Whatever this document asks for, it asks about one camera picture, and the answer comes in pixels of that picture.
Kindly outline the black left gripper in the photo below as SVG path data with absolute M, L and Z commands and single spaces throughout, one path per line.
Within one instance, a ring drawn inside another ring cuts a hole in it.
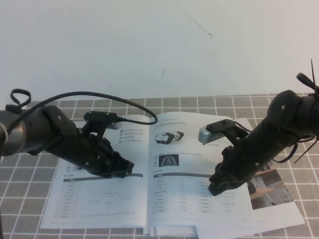
M 53 154 L 106 179 L 131 175 L 134 167 L 134 163 L 113 150 L 107 139 L 93 134 L 67 136 L 54 145 Z

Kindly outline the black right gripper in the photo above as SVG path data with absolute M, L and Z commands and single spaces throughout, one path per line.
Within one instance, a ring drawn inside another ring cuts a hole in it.
M 271 160 L 271 150 L 259 139 L 244 138 L 225 148 L 222 156 L 222 162 L 217 164 L 215 173 L 209 178 L 209 191 L 213 196 L 245 185 Z

